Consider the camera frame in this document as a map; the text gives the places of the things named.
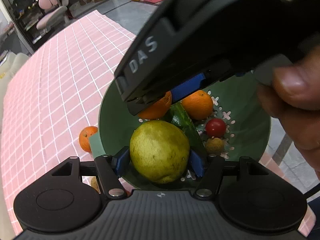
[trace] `pink chair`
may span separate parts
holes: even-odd
[[[37,29],[42,30],[50,28],[54,25],[61,16],[63,16],[66,24],[69,23],[69,19],[66,15],[67,5],[69,0],[39,0],[39,7],[43,10],[52,10],[56,6],[59,6],[54,11],[46,14],[37,24]]]

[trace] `human hand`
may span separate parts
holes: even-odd
[[[275,68],[272,87],[259,85],[257,94],[320,179],[320,46],[294,65]]]

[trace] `cable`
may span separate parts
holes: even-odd
[[[307,191],[305,194],[303,194],[306,199],[316,194],[318,191],[320,191],[320,183],[316,186],[314,186],[311,190]]]

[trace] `blue gripper pad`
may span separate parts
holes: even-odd
[[[176,103],[185,96],[200,89],[200,82],[204,80],[204,74],[200,73],[193,78],[181,83],[171,90],[172,103]]]
[[[112,158],[111,166],[115,174],[120,178],[125,173],[130,163],[130,151],[128,146],[124,146],[116,155]]]
[[[191,165],[193,171],[197,175],[197,177],[203,177],[204,176],[204,168],[202,159],[200,156],[192,149],[190,149],[190,155],[189,155],[189,165]]]

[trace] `green bowl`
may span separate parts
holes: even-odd
[[[251,73],[243,77],[231,77],[217,82],[205,89],[217,104],[212,116],[224,118],[228,131],[225,134],[225,150],[223,156],[229,161],[237,161],[240,156],[250,156],[259,160],[267,146],[270,117],[261,108],[256,96],[257,81]],[[103,154],[115,155],[123,146],[129,146],[134,130],[145,120],[132,116],[126,104],[121,100],[116,84],[113,81],[100,106],[99,132],[90,138],[93,157]],[[205,122],[197,122],[202,140],[205,140]],[[129,164],[123,176],[128,183],[143,190],[193,190],[199,179],[180,179],[169,184],[155,184],[140,175],[132,164]]]

